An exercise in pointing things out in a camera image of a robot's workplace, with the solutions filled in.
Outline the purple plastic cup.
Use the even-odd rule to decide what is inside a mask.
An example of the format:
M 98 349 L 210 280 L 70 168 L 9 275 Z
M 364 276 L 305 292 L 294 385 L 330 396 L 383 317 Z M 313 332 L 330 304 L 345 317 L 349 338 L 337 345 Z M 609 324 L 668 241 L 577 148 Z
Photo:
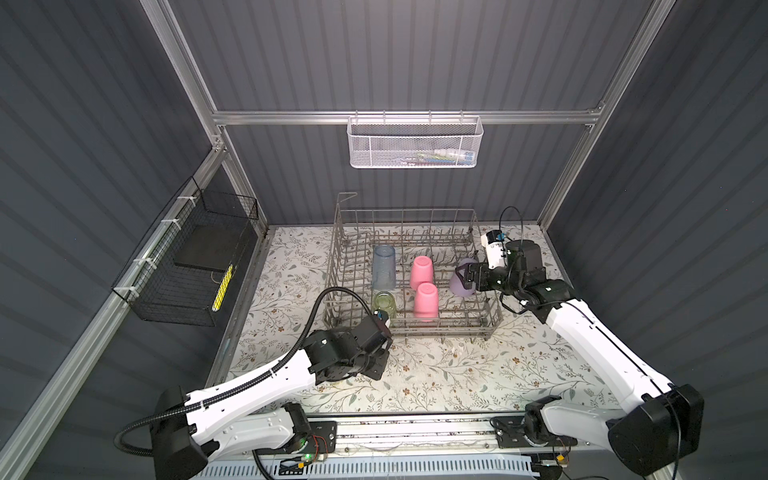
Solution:
M 466 265 L 473 265 L 473 264 L 477 264 L 477 261 L 475 259 L 473 259 L 473 258 L 464 258 L 464 259 L 461 259 L 458 262 L 458 264 L 456 265 L 456 267 L 454 268 L 454 271 L 457 271 L 462 276 L 462 281 L 464 283 L 464 286 L 470 290 L 470 295 L 469 296 L 457 296 L 457 297 L 467 298 L 467 297 L 470 297 L 470 296 L 472 296 L 472 295 L 474 295 L 476 293 L 476 289 L 474 287 L 474 284 L 467 279 L 467 268 L 466 268 Z M 452 277 L 451 277 L 450 282 L 449 282 L 449 290 L 452 292 Z

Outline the green transparent cup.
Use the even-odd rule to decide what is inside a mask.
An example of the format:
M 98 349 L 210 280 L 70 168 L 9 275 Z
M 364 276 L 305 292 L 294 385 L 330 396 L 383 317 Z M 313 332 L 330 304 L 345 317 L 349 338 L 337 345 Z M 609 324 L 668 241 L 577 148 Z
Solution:
M 374 293 L 372 310 L 385 313 L 389 320 L 397 316 L 397 303 L 394 295 L 389 291 L 377 291 Z

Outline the pink plastic cup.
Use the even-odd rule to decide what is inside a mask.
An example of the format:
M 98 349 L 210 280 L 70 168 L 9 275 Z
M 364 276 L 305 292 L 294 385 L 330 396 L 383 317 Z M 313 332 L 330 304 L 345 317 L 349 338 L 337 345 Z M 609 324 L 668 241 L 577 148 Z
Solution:
M 439 317 L 439 290 L 433 283 L 424 282 L 417 286 L 413 313 L 419 319 Z
M 430 257 L 416 256 L 413 259 L 410 272 L 410 288 L 417 290 L 421 284 L 434 282 L 434 266 Z

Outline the blue transparent cup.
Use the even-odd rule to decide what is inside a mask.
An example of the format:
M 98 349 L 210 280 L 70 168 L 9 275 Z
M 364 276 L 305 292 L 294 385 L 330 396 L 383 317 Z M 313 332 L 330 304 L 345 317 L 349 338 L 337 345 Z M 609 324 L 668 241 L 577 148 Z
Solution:
M 377 245 L 373 253 L 372 288 L 388 291 L 396 287 L 396 251 L 391 245 Z

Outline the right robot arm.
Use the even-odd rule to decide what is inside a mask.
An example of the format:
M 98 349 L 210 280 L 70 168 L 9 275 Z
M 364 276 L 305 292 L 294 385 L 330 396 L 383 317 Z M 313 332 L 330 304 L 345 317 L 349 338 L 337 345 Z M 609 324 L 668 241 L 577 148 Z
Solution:
M 514 297 L 584 359 L 609 388 L 615 409 L 590 408 L 547 395 L 528 403 L 522 420 L 526 440 L 546 446 L 572 437 L 612 451 L 633 473 L 651 475 L 697 451 L 705 402 L 691 385 L 678 386 L 644 362 L 562 279 L 550 279 L 540 247 L 507 240 L 499 230 L 482 238 L 485 260 L 459 265 L 466 289 Z

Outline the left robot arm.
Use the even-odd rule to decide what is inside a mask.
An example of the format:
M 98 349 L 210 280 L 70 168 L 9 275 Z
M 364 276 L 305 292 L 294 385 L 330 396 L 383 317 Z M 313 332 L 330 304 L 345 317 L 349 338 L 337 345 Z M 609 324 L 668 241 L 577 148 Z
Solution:
M 353 327 L 316 330 L 330 293 L 351 296 L 364 316 Z M 244 450 L 292 453 L 311 437 L 310 422 L 289 396 L 324 383 L 383 376 L 393 343 L 389 315 L 353 290 L 332 286 L 316 298 L 299 338 L 276 360 L 234 380 L 190 393 L 166 390 L 148 417 L 122 427 L 114 446 L 152 459 L 158 479 L 190 479 L 210 462 Z

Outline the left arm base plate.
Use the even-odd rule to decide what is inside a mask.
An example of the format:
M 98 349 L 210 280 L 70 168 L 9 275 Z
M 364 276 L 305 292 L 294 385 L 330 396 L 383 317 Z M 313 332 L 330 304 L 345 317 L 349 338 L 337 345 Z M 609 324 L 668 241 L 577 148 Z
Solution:
M 282 447 L 277 449 L 258 449 L 257 453 L 260 455 L 334 453 L 336 450 L 337 433 L 337 422 L 311 420 L 307 433 L 295 435 Z

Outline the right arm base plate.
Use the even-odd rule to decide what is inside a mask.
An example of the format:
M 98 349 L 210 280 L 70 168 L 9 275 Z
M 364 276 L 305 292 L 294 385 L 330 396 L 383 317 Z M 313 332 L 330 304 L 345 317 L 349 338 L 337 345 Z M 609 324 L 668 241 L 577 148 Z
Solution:
M 570 449 L 578 445 L 576 438 L 554 435 L 548 432 L 539 420 L 527 414 L 492 417 L 490 425 L 500 448 L 565 447 Z

